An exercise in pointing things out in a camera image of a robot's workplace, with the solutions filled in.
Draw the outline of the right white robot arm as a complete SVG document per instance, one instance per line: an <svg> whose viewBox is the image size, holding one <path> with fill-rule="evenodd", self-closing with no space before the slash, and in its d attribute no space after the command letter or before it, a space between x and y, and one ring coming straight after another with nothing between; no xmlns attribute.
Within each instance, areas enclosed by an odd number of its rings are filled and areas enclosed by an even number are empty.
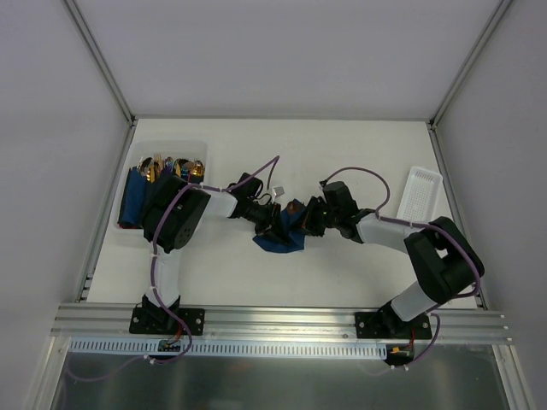
<svg viewBox="0 0 547 410"><path fill-rule="evenodd" d="M403 337L414 319L461 296L471 285L479 287L484 264L451 219L420 223L383 217L375 210L359 208L341 181L325 184L322 193L310 198L291 225L293 231L322 237L325 230L335 229L355 243L406 254L415 272L416 280L405 291L356 324L360 337Z"/></svg>

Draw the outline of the blue paper napkin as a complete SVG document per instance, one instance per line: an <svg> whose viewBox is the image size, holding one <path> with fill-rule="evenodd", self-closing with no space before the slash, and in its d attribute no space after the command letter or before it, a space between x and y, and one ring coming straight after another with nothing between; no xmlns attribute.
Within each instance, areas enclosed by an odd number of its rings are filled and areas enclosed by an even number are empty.
<svg viewBox="0 0 547 410"><path fill-rule="evenodd" d="M288 236L288 244L279 243L266 236L255 235L252 240L262 250L275 254L289 254L304 250L305 235L300 231L291 229L291 225L302 215L301 210L291 210L287 205L280 213L280 221L284 233Z"/></svg>

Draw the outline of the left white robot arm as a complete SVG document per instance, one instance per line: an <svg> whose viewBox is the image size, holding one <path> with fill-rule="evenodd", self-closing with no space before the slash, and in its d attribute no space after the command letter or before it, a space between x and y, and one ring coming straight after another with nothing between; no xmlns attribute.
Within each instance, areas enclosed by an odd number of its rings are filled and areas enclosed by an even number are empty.
<svg viewBox="0 0 547 410"><path fill-rule="evenodd" d="M254 240L264 249L291 244L281 206L273 200L259 202L263 182L243 173L226 191L205 190L177 175L161 176L144 203L141 226L152 245L154 272L141 305L133 310L131 333L161 334L182 329L178 324L180 256L202 218L244 219L254 225Z"/></svg>

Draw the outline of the wooden spoon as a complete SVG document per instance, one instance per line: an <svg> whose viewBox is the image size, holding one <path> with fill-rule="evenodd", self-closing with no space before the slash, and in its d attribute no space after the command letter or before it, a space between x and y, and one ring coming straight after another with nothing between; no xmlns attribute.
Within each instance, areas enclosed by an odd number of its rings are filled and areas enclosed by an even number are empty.
<svg viewBox="0 0 547 410"><path fill-rule="evenodd" d="M287 203L286 211L289 215L298 214L301 212L302 204L298 200L293 200Z"/></svg>

